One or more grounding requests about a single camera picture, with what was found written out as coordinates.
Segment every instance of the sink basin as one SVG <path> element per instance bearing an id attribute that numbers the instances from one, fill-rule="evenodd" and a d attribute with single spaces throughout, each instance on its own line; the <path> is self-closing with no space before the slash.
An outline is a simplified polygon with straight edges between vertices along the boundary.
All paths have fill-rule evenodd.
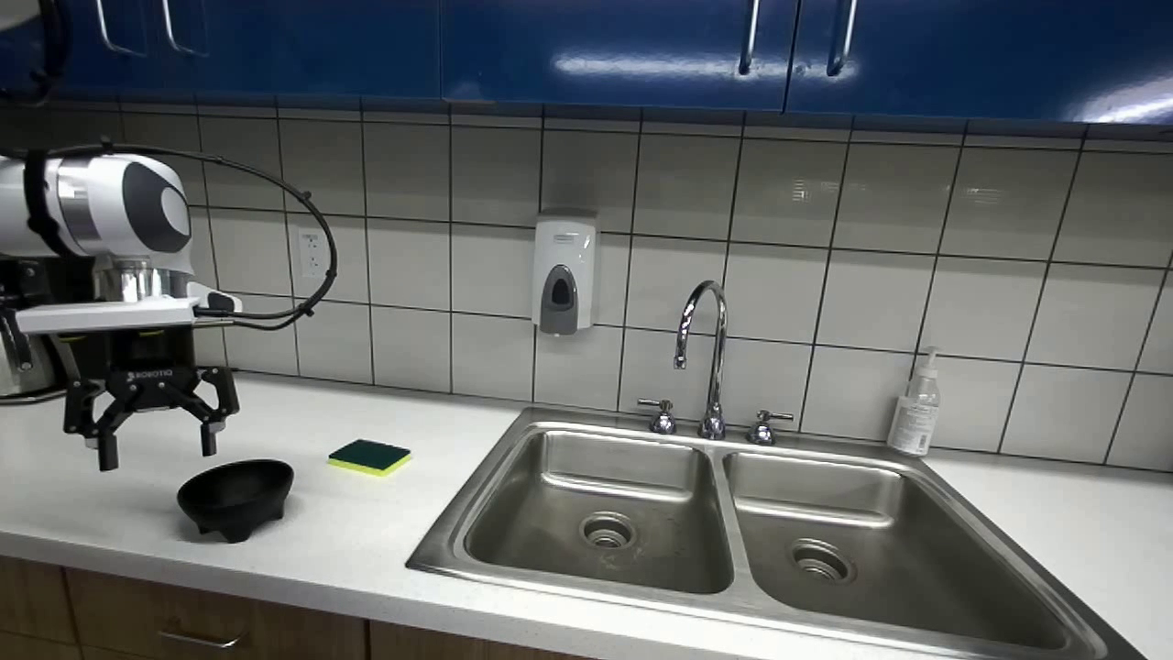
<path id="1" fill-rule="evenodd" d="M 485 565 L 688 595 L 735 580 L 709 459 L 649 441 L 537 433 L 502 466 L 467 548 Z"/>
<path id="2" fill-rule="evenodd" d="M 926 657 L 1141 657 L 924 463 L 521 414 L 409 567 Z"/>
<path id="3" fill-rule="evenodd" d="M 997 553 L 914 476 L 832 459 L 731 455 L 731 492 L 759 586 L 794 609 L 1062 647 Z"/>

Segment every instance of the black bowl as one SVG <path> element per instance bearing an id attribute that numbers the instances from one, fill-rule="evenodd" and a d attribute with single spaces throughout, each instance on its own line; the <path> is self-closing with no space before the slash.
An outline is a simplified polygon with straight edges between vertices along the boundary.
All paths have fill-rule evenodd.
<path id="1" fill-rule="evenodd" d="M 202 535 L 221 530 L 230 542 L 286 512 L 295 470 L 286 463 L 230 463 L 190 476 L 181 488 L 181 510 Z"/>

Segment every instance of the faucet handle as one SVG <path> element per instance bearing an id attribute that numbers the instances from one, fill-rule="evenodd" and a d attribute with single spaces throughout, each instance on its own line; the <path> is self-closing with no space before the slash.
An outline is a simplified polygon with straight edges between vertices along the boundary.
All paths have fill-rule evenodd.
<path id="1" fill-rule="evenodd" d="M 651 433 L 676 433 L 672 398 L 638 398 L 638 408 L 656 409 L 656 419 L 649 421 Z"/>
<path id="2" fill-rule="evenodd" d="M 775 426 L 769 421 L 794 421 L 794 414 L 775 414 L 775 409 L 759 409 L 759 419 L 757 419 L 757 426 L 743 433 L 743 441 L 752 441 L 752 444 L 775 444 L 777 441 L 777 433 L 775 433 Z"/>

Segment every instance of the wall-mounted soap dispenser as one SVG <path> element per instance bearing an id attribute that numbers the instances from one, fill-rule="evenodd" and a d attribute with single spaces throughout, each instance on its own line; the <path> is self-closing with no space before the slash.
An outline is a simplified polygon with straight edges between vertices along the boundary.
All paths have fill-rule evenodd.
<path id="1" fill-rule="evenodd" d="M 596 227 L 581 215 L 539 215 L 537 305 L 544 334 L 581 334 L 593 322 Z"/>

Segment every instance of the faucet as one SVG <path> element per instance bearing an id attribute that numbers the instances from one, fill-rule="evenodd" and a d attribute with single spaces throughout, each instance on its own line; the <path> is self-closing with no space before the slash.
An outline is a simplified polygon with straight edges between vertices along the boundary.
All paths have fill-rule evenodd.
<path id="1" fill-rule="evenodd" d="M 688 334 L 694 334 L 694 316 L 699 296 L 713 292 L 720 305 L 720 326 L 715 326 L 715 343 L 713 343 L 713 361 L 709 361 L 709 394 L 705 394 L 705 419 L 695 426 L 699 435 L 726 435 L 726 419 L 724 419 L 724 361 L 726 361 L 726 289 L 715 278 L 705 278 L 687 306 L 682 322 L 676 331 L 676 366 L 682 371 L 688 361 Z"/>

